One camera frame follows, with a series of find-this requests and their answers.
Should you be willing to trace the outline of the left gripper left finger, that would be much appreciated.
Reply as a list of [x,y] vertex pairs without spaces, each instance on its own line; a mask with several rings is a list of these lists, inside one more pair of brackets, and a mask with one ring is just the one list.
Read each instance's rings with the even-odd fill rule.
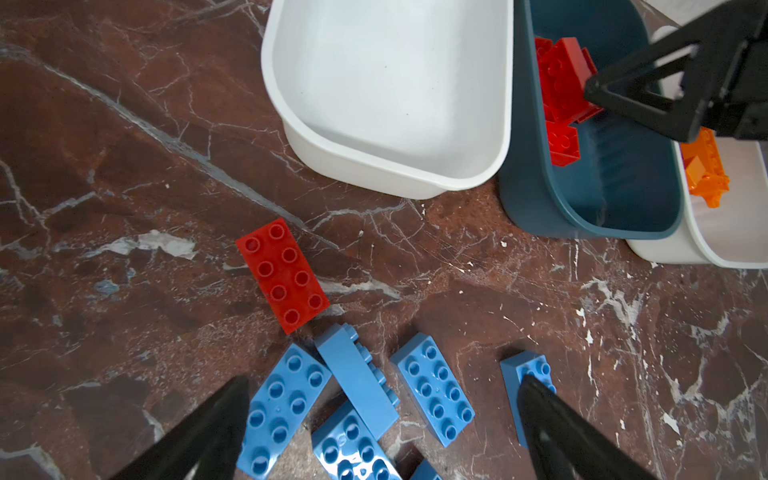
[[249,413],[249,382],[230,379],[116,479],[231,479]]

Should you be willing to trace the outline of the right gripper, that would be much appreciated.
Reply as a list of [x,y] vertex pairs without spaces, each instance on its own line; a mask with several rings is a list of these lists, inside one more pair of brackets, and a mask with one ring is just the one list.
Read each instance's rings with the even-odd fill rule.
[[680,143],[767,139],[767,3],[726,1],[598,71],[584,98]]

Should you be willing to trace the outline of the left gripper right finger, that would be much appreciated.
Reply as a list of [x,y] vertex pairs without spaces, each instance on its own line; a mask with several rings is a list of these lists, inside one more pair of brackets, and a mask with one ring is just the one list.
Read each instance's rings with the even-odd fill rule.
[[523,377],[517,407],[538,479],[654,478],[534,376]]

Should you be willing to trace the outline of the blue brick long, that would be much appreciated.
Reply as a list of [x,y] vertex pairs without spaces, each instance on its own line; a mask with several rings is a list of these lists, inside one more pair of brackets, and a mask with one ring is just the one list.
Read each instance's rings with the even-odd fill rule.
[[290,345],[250,402],[237,467],[267,478],[330,378],[314,356]]

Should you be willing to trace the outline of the orange lego chassis plate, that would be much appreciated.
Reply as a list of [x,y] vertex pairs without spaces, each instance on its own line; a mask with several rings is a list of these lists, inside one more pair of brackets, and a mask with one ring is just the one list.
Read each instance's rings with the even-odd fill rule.
[[702,127],[696,141],[680,145],[688,191],[702,198],[712,209],[720,207],[722,195],[730,190],[715,141],[715,133]]

